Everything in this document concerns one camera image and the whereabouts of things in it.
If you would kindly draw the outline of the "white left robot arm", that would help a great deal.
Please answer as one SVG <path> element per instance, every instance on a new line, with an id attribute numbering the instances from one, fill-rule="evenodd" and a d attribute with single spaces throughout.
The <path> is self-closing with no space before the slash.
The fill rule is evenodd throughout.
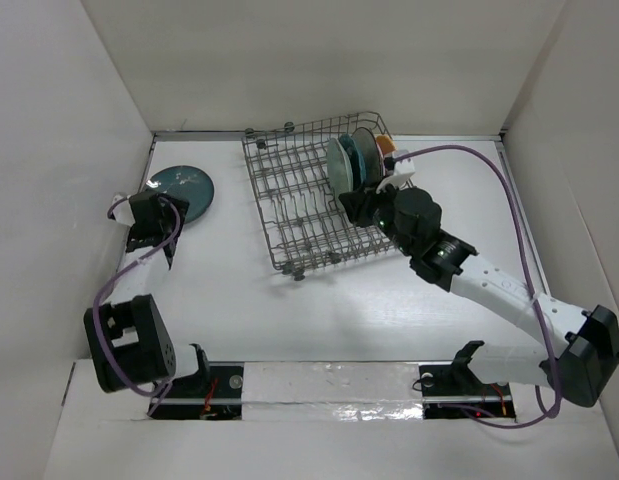
<path id="1" fill-rule="evenodd" d="M 96 378 L 106 393 L 197 397 L 212 385 L 206 353 L 195 343 L 173 343 L 153 296 L 172 269 L 188 209 L 183 198 L 146 190 L 116 196 L 107 212 L 128 227 L 125 250 L 83 319 Z"/>

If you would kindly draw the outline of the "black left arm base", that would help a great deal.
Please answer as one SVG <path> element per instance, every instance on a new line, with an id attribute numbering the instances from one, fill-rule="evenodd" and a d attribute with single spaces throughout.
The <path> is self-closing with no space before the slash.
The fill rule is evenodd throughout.
<path id="1" fill-rule="evenodd" d="M 209 380 L 176 380 L 161 402 L 151 401 L 149 417 L 154 420 L 240 420 L 243 377 L 243 363 L 212 362 Z"/>

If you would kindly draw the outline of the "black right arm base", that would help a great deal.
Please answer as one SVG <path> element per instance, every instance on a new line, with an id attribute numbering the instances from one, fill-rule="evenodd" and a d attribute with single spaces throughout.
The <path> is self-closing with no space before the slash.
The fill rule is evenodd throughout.
<path id="1" fill-rule="evenodd" d="M 516 418 L 508 384 L 470 380 L 462 385 L 451 376 L 451 365 L 421 365 L 411 388 L 421 394 L 426 420 L 466 419 L 467 416 L 481 420 Z"/>

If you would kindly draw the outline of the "woven-pattern orange plate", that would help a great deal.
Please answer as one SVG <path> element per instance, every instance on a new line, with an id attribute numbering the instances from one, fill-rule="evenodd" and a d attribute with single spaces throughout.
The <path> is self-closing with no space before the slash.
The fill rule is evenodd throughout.
<path id="1" fill-rule="evenodd" d="M 388 135 L 377 135 L 376 144 L 378 145 L 378 148 L 380 152 L 382 153 L 383 157 L 397 150 L 397 147 L 394 141 Z"/>

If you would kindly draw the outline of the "teal scalloped plate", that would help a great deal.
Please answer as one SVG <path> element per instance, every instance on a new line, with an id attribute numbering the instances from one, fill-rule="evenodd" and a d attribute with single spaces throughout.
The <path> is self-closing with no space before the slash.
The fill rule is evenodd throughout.
<path id="1" fill-rule="evenodd" d="M 338 138 L 340 145 L 345 149 L 349 158 L 353 174 L 353 190 L 359 189 L 366 181 L 366 166 L 364 156 L 358 144 L 351 135 L 343 134 Z"/>

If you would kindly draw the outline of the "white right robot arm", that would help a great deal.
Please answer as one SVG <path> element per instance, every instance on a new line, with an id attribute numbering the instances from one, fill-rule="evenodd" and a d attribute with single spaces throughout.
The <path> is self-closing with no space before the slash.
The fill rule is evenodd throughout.
<path id="1" fill-rule="evenodd" d="M 363 187 L 339 200 L 353 225 L 378 227 L 425 282 L 486 308 L 536 341 L 530 349 L 469 342 L 452 362 L 456 389 L 535 384 L 580 407 L 595 405 L 619 365 L 619 325 L 611 310 L 598 305 L 587 311 L 532 292 L 445 232 L 441 207 L 422 189 Z"/>

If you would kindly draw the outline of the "dark teal glazed plate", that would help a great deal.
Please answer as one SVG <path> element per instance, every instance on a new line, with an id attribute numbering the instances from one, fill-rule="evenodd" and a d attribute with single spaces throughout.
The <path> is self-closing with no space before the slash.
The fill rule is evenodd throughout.
<path id="1" fill-rule="evenodd" d="M 184 224 L 201 219 L 210 208 L 215 186 L 211 177 L 202 169 L 190 165 L 165 168 L 145 181 L 146 190 L 155 190 L 189 203 Z"/>

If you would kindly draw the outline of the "light green plate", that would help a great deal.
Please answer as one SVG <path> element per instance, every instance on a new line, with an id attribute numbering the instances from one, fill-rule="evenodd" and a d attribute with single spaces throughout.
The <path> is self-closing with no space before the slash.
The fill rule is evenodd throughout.
<path id="1" fill-rule="evenodd" d="M 338 196 L 350 192 L 353 188 L 353 173 L 349 157 L 336 138 L 328 142 L 326 159 L 329 184 L 334 194 Z"/>

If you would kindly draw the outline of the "cream plate tree drawing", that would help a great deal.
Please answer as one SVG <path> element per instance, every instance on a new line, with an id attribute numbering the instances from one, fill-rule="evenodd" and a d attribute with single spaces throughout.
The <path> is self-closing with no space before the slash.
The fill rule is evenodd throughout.
<path id="1" fill-rule="evenodd" d="M 364 160 L 366 183 L 378 183 L 382 179 L 382 157 L 374 134 L 366 127 L 359 127 L 353 132 L 352 138 Z"/>

